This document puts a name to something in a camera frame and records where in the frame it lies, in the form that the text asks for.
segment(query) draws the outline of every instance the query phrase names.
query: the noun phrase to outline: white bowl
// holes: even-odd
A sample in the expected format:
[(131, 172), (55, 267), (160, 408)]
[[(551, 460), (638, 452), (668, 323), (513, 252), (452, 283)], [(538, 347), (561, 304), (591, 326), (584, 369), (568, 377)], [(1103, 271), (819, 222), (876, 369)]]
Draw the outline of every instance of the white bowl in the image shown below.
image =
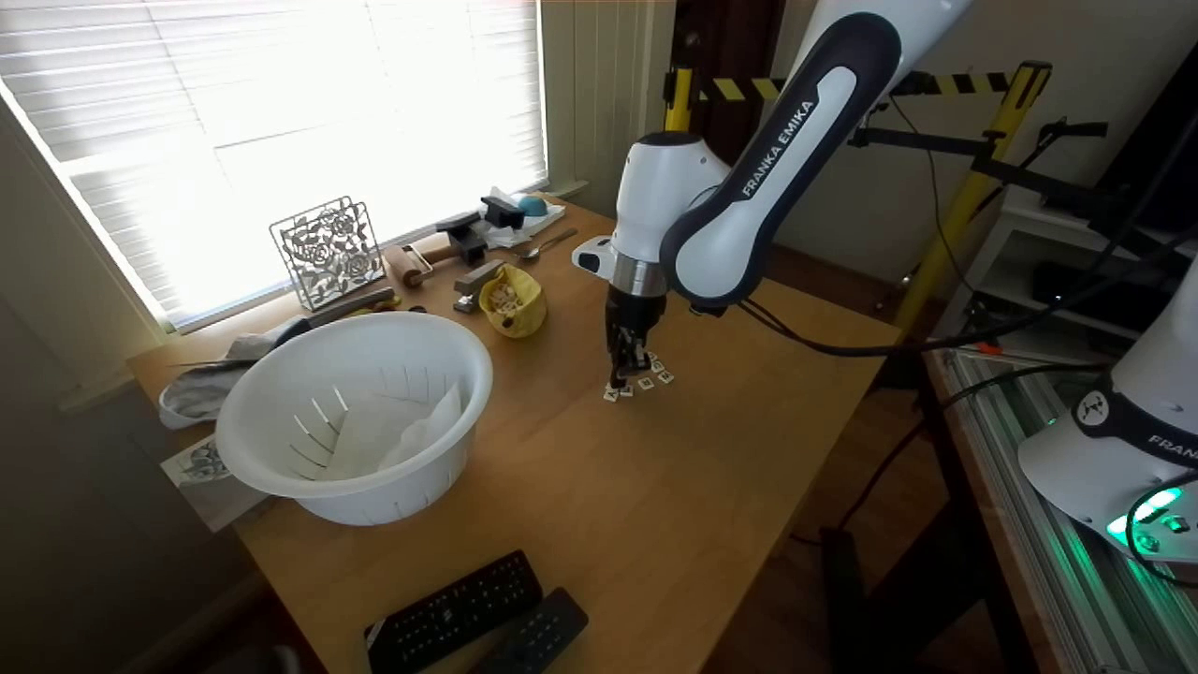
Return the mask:
[[(458, 418), (413, 457), (362, 460), (362, 470), (330, 477), (325, 464), (341, 448), (337, 434), (347, 414), (395, 408), (408, 418), (413, 408), (435, 408), (452, 387)], [(458, 482), (486, 397), (491, 356), (463, 326), (413, 312), (341, 319), (280, 343), (232, 387), (219, 418), (219, 448), (240, 482), (297, 497), (322, 519), (395, 523)]]

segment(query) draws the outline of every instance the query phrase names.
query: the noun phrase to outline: cable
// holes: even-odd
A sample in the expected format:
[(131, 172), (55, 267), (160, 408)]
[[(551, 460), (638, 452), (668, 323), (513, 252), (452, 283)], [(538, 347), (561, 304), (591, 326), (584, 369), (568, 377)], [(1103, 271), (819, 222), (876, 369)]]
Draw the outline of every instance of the cable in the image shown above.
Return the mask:
[[(899, 97), (891, 97), (891, 108), (896, 108), (896, 116), (899, 116), (915, 136), (921, 136), (921, 127), (906, 116), (906, 108), (899, 103)], [(940, 238), (940, 246), (945, 246), (945, 257), (946, 257), (955, 281), (966, 283), (970, 292), (976, 292), (975, 281), (970, 281), (970, 274), (966, 274), (966, 267), (962, 267), (962, 257), (951, 252), (946, 231), (945, 231), (937, 152), (924, 150), (924, 160), (929, 160), (931, 227), (937, 227), (937, 238)]]
[[(1143, 263), (1158, 263), (1166, 256), (1172, 256), (1181, 246), (1181, 238), (1166, 242), (1158, 256), (1143, 257)], [(814, 336), (803, 336), (794, 334), (780, 313), (771, 313), (763, 304), (758, 304), (753, 297), (740, 298), (739, 307), (758, 319), (760, 326), (784, 334), (785, 341), (799, 341), (814, 352), (825, 352), (825, 356), (836, 356), (836, 359), (879, 359), (879, 356), (899, 356), (899, 352), (931, 352), (931, 347), (962, 347), (962, 343), (976, 343), (976, 341), (997, 341), (1004, 334), (1015, 334), (1015, 331), (1026, 331), (1026, 326), (1039, 326), (1046, 319), (1054, 319), (1055, 312), (1067, 312), (1067, 307), (1078, 307), (1086, 298), (1095, 298), (1098, 292), (1121, 283), (1121, 276), (1103, 276), (1076, 297), (1062, 297), (1062, 298), (1054, 298), (1046, 304), (1040, 312), (1035, 313), (1021, 313), (1021, 319), (1012, 319), (1012, 323), (1000, 323), (1000, 326), (987, 326), (987, 331), (975, 331), (975, 334), (955, 334), (955, 336), (940, 336), (940, 341), (910, 341), (910, 343), (825, 343), (825, 341), (814, 341)]]
[(1198, 482), (1198, 470), (1183, 470), (1183, 477), (1176, 477), (1176, 479), (1152, 482), (1152, 485), (1143, 492), (1143, 493), (1131, 500), (1131, 509), (1125, 514), (1125, 519), (1127, 519), (1125, 534), (1127, 534), (1131, 563), (1136, 563), (1140, 568), (1146, 568), (1148, 578), (1158, 578), (1158, 579), (1166, 579), (1166, 583), (1176, 583), (1176, 587), (1198, 587), (1198, 579), (1193, 579), (1193, 578), (1172, 578), (1172, 574), (1166, 574), (1158, 563), (1148, 563), (1148, 557), (1140, 550), (1140, 544), (1136, 544), (1136, 528), (1140, 528), (1136, 514), (1140, 514), (1152, 493), (1172, 492), (1172, 485), (1188, 485), (1188, 482)]
[[(975, 397), (975, 393), (981, 393), (981, 388), (987, 388), (987, 387), (1015, 383), (1015, 377), (1054, 373), (1054, 369), (1103, 369), (1103, 366), (1108, 366), (1108, 362), (1040, 362), (1040, 366), (1004, 369), (1004, 373), (981, 377), (981, 383), (975, 383), (975, 387), (966, 387), (966, 388), (960, 388), (960, 393), (945, 397), (937, 412), (945, 414), (951, 406), (960, 406), (960, 399), (966, 399), (966, 397)], [(836, 528), (848, 528), (848, 523), (856, 515), (856, 509), (869, 500), (869, 493), (876, 492), (876, 482), (888, 477), (888, 468), (891, 468), (924, 430), (929, 430), (929, 418), (915, 423), (915, 428), (888, 448), (888, 457), (873, 468), (873, 477), (866, 479), (866, 485), (856, 492), (856, 497), (848, 504), (848, 514), (836, 519)]]

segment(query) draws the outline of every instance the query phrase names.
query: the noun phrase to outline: remote control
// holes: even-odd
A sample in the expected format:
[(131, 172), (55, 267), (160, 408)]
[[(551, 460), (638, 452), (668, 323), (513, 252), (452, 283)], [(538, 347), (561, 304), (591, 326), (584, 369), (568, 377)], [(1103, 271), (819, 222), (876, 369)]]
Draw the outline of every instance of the remote control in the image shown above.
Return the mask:
[(519, 550), (438, 587), (366, 628), (370, 671), (396, 674), (438, 661), (486, 628), (538, 605), (538, 579)]
[(551, 590), (501, 643), (481, 661), (481, 674), (538, 674), (589, 626), (589, 614), (564, 587)]

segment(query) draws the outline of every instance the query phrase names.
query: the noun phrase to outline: yellow and black tape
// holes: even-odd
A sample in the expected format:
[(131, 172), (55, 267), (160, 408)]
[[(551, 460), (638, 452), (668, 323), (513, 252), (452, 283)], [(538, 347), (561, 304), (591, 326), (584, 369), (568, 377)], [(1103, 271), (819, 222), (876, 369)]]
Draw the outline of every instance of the yellow and black tape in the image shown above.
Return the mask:
[[(776, 102), (785, 80), (697, 80), (692, 103), (745, 103), (745, 102)], [(975, 95), (1009, 95), (1009, 71), (910, 71), (891, 97), (975, 97)]]

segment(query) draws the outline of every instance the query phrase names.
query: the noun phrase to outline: window blinds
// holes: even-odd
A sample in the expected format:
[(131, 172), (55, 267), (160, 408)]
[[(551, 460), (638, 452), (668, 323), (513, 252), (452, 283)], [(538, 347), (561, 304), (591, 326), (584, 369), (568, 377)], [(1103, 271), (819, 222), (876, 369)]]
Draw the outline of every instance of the window blinds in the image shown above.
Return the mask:
[(313, 201), (391, 238), (547, 177), (538, 0), (0, 0), (0, 80), (176, 331), (284, 287)]

